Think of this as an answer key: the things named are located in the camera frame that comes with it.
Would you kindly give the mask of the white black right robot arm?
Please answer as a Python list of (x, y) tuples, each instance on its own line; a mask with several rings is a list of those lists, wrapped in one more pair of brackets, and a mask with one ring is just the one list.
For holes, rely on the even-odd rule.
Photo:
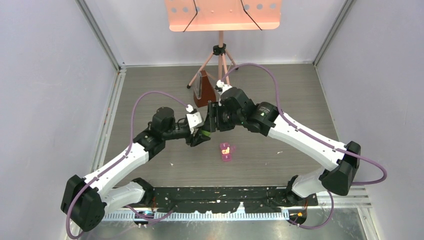
[(243, 90), (231, 87), (220, 95), (219, 101), (208, 103), (201, 130), (206, 135), (235, 126), (289, 144), (321, 165), (308, 174), (293, 176), (287, 183), (285, 198), (291, 205), (299, 205), (306, 197), (323, 191), (339, 196), (349, 193), (360, 165), (358, 143), (344, 144), (325, 137), (280, 113), (275, 105), (254, 103)]

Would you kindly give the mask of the green pill bottle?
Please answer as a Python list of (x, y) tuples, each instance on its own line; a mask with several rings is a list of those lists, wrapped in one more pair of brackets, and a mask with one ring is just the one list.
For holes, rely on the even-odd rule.
[(211, 139), (210, 138), (210, 135), (211, 135), (211, 133), (209, 132), (209, 131), (206, 131), (206, 130), (203, 130), (203, 129), (201, 129), (200, 131), (199, 131), (199, 135), (200, 135), (200, 137), (202, 138), (202, 139)]

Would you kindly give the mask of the white pills in organizer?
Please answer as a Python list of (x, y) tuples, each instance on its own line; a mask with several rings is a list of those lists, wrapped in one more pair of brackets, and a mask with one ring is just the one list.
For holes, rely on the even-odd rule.
[(221, 150), (222, 155), (229, 155), (231, 153), (230, 147)]

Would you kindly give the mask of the pink music stand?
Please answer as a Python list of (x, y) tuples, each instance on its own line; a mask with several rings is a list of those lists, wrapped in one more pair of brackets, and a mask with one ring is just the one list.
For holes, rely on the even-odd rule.
[(213, 47), (200, 71), (213, 56), (218, 57), (218, 78), (229, 82), (227, 60), (238, 69), (226, 52), (224, 33), (228, 31), (274, 30), (281, 22), (281, 0), (166, 0), (165, 8), (172, 32), (217, 32)]

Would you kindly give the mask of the brown wooden metronome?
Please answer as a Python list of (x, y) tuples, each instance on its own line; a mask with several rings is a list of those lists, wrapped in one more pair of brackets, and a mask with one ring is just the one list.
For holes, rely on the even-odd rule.
[(193, 87), (193, 100), (198, 108), (205, 107), (208, 102), (215, 102), (217, 100), (215, 89), (211, 85), (208, 73), (201, 70), (194, 80)]

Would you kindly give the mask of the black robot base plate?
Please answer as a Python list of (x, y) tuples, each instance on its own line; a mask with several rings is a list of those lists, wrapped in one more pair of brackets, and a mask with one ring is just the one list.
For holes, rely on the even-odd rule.
[(234, 213), (240, 207), (246, 213), (277, 213), (282, 207), (315, 207), (317, 196), (310, 195), (296, 204), (284, 199), (284, 186), (226, 187), (156, 187), (150, 203), (130, 204), (133, 208), (148, 208), (159, 213), (213, 214)]

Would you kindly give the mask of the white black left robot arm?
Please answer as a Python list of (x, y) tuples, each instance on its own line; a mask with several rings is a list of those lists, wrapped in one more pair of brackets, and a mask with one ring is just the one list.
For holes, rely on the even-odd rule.
[(72, 176), (66, 183), (60, 209), (83, 232), (93, 230), (102, 219), (121, 207), (139, 204), (148, 207), (154, 199), (154, 188), (146, 180), (135, 178), (116, 187), (124, 177), (158, 155), (166, 141), (184, 139), (195, 146), (198, 129), (204, 125), (200, 112), (191, 106), (184, 118), (176, 120), (174, 110), (160, 107), (148, 127), (131, 140), (118, 156), (98, 170), (84, 176)]

